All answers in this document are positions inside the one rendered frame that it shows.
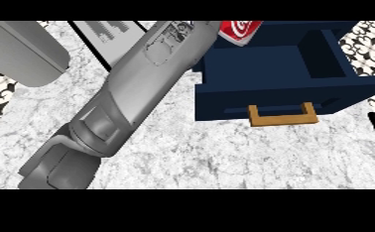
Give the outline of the navy blue drawer front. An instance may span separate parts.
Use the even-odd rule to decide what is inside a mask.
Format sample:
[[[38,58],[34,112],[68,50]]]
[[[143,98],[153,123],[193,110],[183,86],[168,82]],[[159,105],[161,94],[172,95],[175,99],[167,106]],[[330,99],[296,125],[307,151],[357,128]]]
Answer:
[[[375,77],[351,76],[283,80],[232,79],[198,84],[195,120],[245,119],[248,106],[263,115],[298,114],[304,102],[317,115],[332,114],[375,95]]]

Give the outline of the navy blue drawer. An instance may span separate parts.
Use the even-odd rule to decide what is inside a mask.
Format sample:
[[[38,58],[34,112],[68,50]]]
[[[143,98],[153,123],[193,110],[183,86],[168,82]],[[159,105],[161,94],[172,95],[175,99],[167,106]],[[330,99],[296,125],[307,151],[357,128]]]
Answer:
[[[375,95],[375,77],[351,76],[283,80],[232,79],[198,84],[195,120],[245,119],[248,106],[263,115],[298,114],[304,102],[317,115],[332,114]]]
[[[239,89],[375,86],[354,73],[338,39],[351,21],[265,21],[251,42],[237,47],[220,39],[196,67],[203,84]]]

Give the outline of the red and white can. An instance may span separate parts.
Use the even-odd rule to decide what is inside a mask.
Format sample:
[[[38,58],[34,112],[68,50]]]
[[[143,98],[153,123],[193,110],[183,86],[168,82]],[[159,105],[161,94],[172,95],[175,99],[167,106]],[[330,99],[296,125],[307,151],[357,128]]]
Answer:
[[[218,35],[233,45],[243,47],[261,26],[261,21],[223,21]]]

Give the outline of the grey panel with black border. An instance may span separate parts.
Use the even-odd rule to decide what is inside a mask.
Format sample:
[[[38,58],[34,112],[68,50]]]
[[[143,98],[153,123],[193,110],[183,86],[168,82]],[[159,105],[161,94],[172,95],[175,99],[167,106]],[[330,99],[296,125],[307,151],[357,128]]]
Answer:
[[[146,29],[137,21],[69,21],[69,25],[103,68],[110,70]]]

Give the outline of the grey rounded block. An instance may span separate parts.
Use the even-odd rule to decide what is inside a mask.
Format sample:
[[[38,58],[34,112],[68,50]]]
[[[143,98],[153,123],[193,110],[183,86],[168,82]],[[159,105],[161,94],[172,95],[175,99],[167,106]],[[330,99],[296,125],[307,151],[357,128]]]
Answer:
[[[53,82],[71,56],[35,21],[0,21],[0,72],[29,87]]]

